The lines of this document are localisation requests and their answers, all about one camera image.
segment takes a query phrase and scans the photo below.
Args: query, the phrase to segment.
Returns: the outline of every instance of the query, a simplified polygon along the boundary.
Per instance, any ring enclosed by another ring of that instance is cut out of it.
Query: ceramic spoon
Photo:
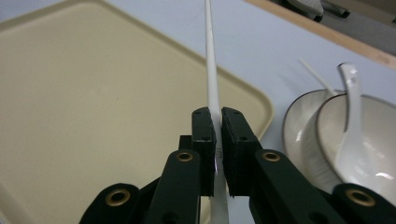
[[[338,69],[347,91],[347,123],[335,156],[335,169],[344,181],[376,190],[374,166],[362,142],[361,80],[358,70],[351,63],[342,63]]]

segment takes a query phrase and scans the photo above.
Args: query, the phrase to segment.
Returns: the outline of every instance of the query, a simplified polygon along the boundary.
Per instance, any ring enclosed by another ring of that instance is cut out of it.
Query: screw hole
[[[114,189],[107,194],[106,203],[112,207],[120,206],[128,202],[130,198],[131,194],[127,189]]]
[[[317,224],[327,224],[329,223],[329,220],[321,213],[319,212],[312,212],[309,214],[309,218]]]
[[[280,156],[274,152],[265,152],[262,157],[267,161],[280,161]]]
[[[177,154],[177,159],[179,161],[190,161],[190,160],[192,160],[192,154],[190,154],[188,152],[181,152],[181,153]]]
[[[348,189],[346,196],[354,203],[370,207],[375,205],[375,199],[369,194],[359,189]]]

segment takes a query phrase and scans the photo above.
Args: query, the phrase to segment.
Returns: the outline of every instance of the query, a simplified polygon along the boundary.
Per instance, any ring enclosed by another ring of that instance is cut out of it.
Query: white chopstick
[[[207,72],[207,103],[216,132],[216,158],[214,197],[210,198],[210,223],[228,224],[228,204],[224,170],[222,165],[222,140],[219,110],[219,88],[213,41],[212,12],[210,0],[205,0],[206,24],[206,72]]]
[[[323,77],[321,77],[321,75],[315,71],[306,61],[303,59],[299,59],[299,61],[306,68],[306,70],[309,71],[309,74],[311,74],[312,77],[314,77],[324,88],[326,88],[331,95],[337,95],[337,92],[334,90],[334,88],[329,83],[327,83]]]

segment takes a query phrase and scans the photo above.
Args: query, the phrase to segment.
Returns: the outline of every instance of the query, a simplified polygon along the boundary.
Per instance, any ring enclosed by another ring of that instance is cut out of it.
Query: white countertop
[[[56,2],[59,1],[0,0],[0,21]],[[108,2],[205,56],[205,1]],[[354,63],[360,70],[365,94],[396,104],[396,70],[241,0],[213,0],[212,13],[218,65],[263,91],[273,102],[276,115],[261,140],[264,148],[283,150],[282,120],[288,107],[300,95],[322,89],[299,64],[299,58],[309,62],[340,90],[343,85],[337,65]],[[232,223],[253,223],[247,200],[232,202],[230,208]]]

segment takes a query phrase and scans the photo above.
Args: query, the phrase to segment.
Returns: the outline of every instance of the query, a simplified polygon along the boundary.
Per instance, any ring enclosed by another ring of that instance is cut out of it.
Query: beige tray
[[[262,137],[270,100],[222,69],[219,88]],[[107,3],[1,23],[0,221],[78,223],[107,186],[144,187],[202,106],[205,60]]]

